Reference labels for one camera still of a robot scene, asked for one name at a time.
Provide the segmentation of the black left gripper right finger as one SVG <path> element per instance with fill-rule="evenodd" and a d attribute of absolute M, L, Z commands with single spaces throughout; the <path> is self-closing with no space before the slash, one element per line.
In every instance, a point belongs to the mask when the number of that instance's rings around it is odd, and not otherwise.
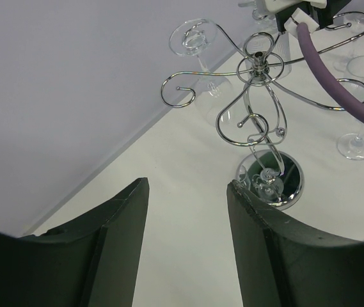
<path fill-rule="evenodd" d="M 364 306 L 364 241 L 304 224 L 236 180 L 226 195 L 243 305 Z"/>

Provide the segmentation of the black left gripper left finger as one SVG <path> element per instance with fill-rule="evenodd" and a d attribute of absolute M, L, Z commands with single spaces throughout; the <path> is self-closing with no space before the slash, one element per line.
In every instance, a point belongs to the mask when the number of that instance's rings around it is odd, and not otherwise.
<path fill-rule="evenodd" d="M 131 306 L 149 192 L 137 178 L 42 235 L 0 232 L 0 306 Z"/>

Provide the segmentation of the etched clear wine glass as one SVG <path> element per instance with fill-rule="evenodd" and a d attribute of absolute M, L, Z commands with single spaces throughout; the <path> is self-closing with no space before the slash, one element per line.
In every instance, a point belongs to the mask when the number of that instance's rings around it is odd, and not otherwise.
<path fill-rule="evenodd" d="M 193 87 L 196 93 L 193 104 L 210 125 L 216 124 L 216 117 L 231 97 L 233 87 L 225 76 L 210 75 L 203 58 L 205 51 L 216 39 L 218 28 L 209 19 L 193 19 L 179 25 L 171 34 L 169 47 L 176 55 L 196 57 L 202 75 Z"/>

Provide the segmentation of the chrome wine glass rack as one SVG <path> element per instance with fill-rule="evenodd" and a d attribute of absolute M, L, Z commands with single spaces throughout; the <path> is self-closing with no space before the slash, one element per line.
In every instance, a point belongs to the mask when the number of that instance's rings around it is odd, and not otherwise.
<path fill-rule="evenodd" d="M 296 60 L 299 70 L 280 79 L 285 64 L 295 61 L 284 62 L 273 52 L 279 34 L 249 35 L 235 46 L 239 58 L 231 71 L 210 71 L 233 87 L 213 127 L 225 143 L 248 151 L 235 179 L 281 210 L 303 195 L 351 201 L 364 188 L 364 164 L 341 155 L 336 142 L 350 133 L 355 117 L 315 80 L 304 57 Z M 179 77 L 194 77 L 193 85 L 176 87 L 186 101 L 175 107 L 195 106 L 193 87 L 202 74 L 201 69 L 170 75 L 161 85 L 162 101 Z"/>

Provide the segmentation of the small clear wine glass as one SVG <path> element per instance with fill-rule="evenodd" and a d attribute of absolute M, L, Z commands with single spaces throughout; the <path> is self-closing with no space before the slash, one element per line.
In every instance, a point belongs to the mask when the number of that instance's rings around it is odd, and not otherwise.
<path fill-rule="evenodd" d="M 265 15 L 258 10 L 256 1 L 239 1 L 238 6 L 251 13 L 252 32 L 266 32 L 276 34 L 276 22 L 272 15 Z"/>

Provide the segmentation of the tall clear wine glass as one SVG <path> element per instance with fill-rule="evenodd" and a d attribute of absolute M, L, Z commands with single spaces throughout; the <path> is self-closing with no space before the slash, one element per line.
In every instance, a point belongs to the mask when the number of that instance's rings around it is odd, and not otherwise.
<path fill-rule="evenodd" d="M 348 30 L 349 36 L 356 36 L 364 32 L 364 14 L 359 13 L 347 13 L 343 16 L 343 23 L 350 24 Z M 335 50 L 335 60 L 333 62 L 333 68 L 339 72 L 344 72 L 348 62 L 355 58 L 359 53 L 356 50 L 360 39 L 356 39 L 342 47 Z"/>

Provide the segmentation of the clear glass tumbler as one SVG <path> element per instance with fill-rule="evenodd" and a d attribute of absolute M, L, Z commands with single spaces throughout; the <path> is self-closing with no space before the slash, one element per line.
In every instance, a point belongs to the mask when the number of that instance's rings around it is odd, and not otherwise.
<path fill-rule="evenodd" d="M 291 60 L 290 40 L 288 33 L 278 35 L 273 52 L 279 55 L 284 62 L 288 62 Z M 292 65 L 285 64 L 280 79 L 283 79 L 284 77 L 288 76 L 291 73 L 291 71 L 292 71 Z"/>

